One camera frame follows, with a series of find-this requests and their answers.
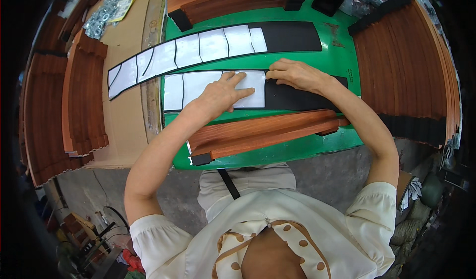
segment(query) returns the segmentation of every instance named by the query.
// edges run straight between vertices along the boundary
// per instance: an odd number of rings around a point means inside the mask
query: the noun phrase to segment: concrete floor
[[[406,139],[396,139],[395,142],[400,154],[400,168],[404,171],[411,171],[434,150]],[[341,212],[363,187],[370,163],[371,156],[365,146],[288,162],[296,175],[298,192]],[[82,217],[91,216],[91,221],[98,225],[95,211],[102,212],[105,205],[114,207],[126,217],[123,199],[128,172],[128,169],[83,168],[60,175],[58,181],[69,209]],[[197,202],[200,173],[171,169],[157,193],[164,214],[192,235],[207,224],[205,212]]]

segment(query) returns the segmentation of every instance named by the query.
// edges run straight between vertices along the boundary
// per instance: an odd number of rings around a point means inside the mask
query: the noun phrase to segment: red plastic bag
[[[129,251],[129,249],[122,250],[122,257],[130,265],[130,267],[128,267],[127,270],[131,272],[135,270],[138,270],[139,272],[142,272],[142,273],[146,272],[144,268],[142,267],[142,262],[140,261],[140,258],[133,256],[132,253]]]

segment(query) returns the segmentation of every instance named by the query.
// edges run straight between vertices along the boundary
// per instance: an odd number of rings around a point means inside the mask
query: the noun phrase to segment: black belt
[[[221,178],[223,179],[223,182],[225,182],[225,185],[228,188],[228,191],[231,193],[231,196],[233,199],[237,199],[240,197],[238,189],[235,187],[235,184],[233,184],[233,181],[230,178],[230,175],[228,175],[226,169],[218,169],[218,173],[220,174]]]

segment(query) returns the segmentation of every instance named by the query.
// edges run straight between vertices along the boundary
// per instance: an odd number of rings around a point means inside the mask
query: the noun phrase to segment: cream blouse
[[[376,182],[345,215],[304,194],[263,190],[231,202],[195,237],[163,215],[138,219],[130,233],[148,279],[241,278],[247,246],[266,226],[301,257],[309,279],[374,278],[395,260],[395,215],[395,187]]]

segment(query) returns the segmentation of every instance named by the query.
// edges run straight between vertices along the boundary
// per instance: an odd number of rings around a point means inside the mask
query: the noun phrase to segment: person
[[[280,59],[266,78],[328,98],[372,154],[366,186],[346,213],[296,192],[291,169],[278,163],[229,170],[240,194],[235,200],[216,170],[204,171],[198,201],[208,224],[195,237],[163,215],[156,192],[172,159],[194,132],[253,94],[253,88],[235,89],[244,77],[223,73],[208,84],[130,170],[124,205],[147,278],[346,279],[384,274],[395,260],[388,245],[396,216],[395,143],[365,102],[303,62]]]

